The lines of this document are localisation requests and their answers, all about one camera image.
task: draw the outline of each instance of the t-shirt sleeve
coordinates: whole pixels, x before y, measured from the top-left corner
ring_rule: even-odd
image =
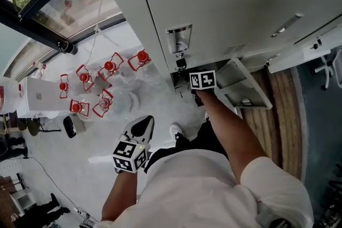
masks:
[[[99,222],[94,225],[94,228],[113,228],[113,222],[110,221],[104,221],[104,222]]]
[[[303,183],[275,165],[270,158],[250,162],[241,175],[257,202],[270,208],[276,216],[294,227],[313,226],[313,210]]]

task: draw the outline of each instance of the wooden floor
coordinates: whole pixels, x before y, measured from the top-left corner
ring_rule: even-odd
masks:
[[[296,90],[290,70],[270,74],[252,73],[273,108],[244,109],[244,119],[258,137],[267,155],[281,168],[300,178],[302,136]]]

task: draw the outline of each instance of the man's left arm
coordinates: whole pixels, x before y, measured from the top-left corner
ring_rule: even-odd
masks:
[[[137,201],[137,173],[118,174],[114,186],[103,205],[101,221],[115,221],[128,207]]]

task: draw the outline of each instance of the black and white marker cube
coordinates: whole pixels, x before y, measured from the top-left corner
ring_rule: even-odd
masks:
[[[118,140],[118,144],[112,154],[114,166],[123,171],[136,173],[147,161],[149,148],[149,145]]]
[[[212,89],[216,87],[214,70],[208,72],[189,73],[191,89]]]

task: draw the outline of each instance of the power cord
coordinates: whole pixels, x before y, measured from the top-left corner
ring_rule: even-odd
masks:
[[[57,187],[57,189],[71,202],[71,204],[77,209],[78,213],[85,213],[85,217],[83,217],[82,215],[80,215],[81,217],[84,218],[83,224],[86,223],[91,223],[94,225],[94,222],[90,220],[90,218],[94,219],[96,222],[99,222],[97,219],[95,219],[94,217],[92,217],[89,213],[87,213],[84,209],[82,209],[81,207],[77,207],[76,204],[66,195],[64,194],[64,192],[57,186],[57,184],[55,183],[55,181],[50,177],[50,175],[47,173],[47,171],[45,170],[45,168],[43,167],[43,165],[35,158],[35,157],[24,157],[24,158],[13,158],[13,159],[8,159],[8,160],[25,160],[25,159],[33,159],[35,160],[43,169],[44,173],[49,177],[49,179],[52,181],[52,183],[55,185],[55,187]]]

